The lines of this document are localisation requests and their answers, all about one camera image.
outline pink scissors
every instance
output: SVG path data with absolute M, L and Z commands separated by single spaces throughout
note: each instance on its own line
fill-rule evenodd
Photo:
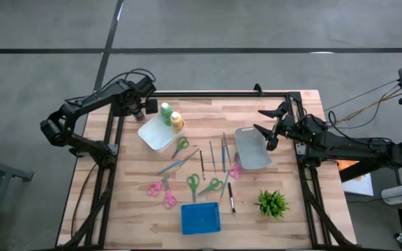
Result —
M 169 175 L 165 175 L 160 181 L 155 184 L 151 184 L 148 187 L 147 194 L 151 196 L 158 196 L 159 192 L 162 190 L 162 184 L 167 182 Z
M 238 163 L 238 153 L 235 153 L 234 165 L 230 170 L 230 175 L 235 179 L 239 179 L 241 176 L 241 165 Z
M 172 191 L 170 191 L 168 181 L 164 181 L 164 186 L 165 186 L 164 207 L 166 209 L 172 209 L 172 207 L 177 203 L 176 198 L 172 195 Z

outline green bottle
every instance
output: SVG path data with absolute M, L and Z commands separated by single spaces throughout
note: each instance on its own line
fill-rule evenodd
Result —
M 164 120 L 164 123 L 167 126 L 171 126 L 172 122 L 170 122 L 170 116 L 172 116 L 173 110 L 172 107 L 164 102 L 161 104 L 161 115 L 162 115 L 162 119 Z

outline gray concrete floor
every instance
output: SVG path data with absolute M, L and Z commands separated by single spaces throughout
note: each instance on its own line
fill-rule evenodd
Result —
M 0 47 L 103 47 L 115 0 L 0 0 Z M 113 47 L 402 47 L 402 0 L 126 1 Z M 0 55 L 0 162 L 34 171 L 14 180 L 0 215 L 0 250 L 51 248 L 75 159 L 50 146 L 39 123 L 64 98 L 90 93 L 101 55 Z M 324 107 L 396 79 L 402 54 L 112 55 L 105 81 L 141 67 L 160 90 L 318 89 Z M 334 109 L 342 117 L 390 86 Z M 348 125 L 371 118 L 374 109 Z M 82 132 L 82 123 L 76 132 Z M 354 137 L 402 141 L 402 106 L 390 100 Z M 375 196 L 395 186 L 372 175 Z M 348 195 L 348 200 L 370 199 Z M 359 244 L 398 249 L 396 209 L 349 204 Z

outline gray plastic container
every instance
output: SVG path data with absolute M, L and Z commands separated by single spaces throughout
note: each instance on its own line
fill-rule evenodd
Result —
M 266 150 L 265 138 L 253 126 L 235 130 L 241 166 L 248 170 L 258 170 L 272 164 Z

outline yellow bottle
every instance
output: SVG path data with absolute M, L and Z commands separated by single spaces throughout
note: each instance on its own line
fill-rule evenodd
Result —
M 181 115 L 177 112 L 172 113 L 170 121 L 172 122 L 172 128 L 174 133 L 178 133 L 184 126 L 184 122 L 182 121 Z

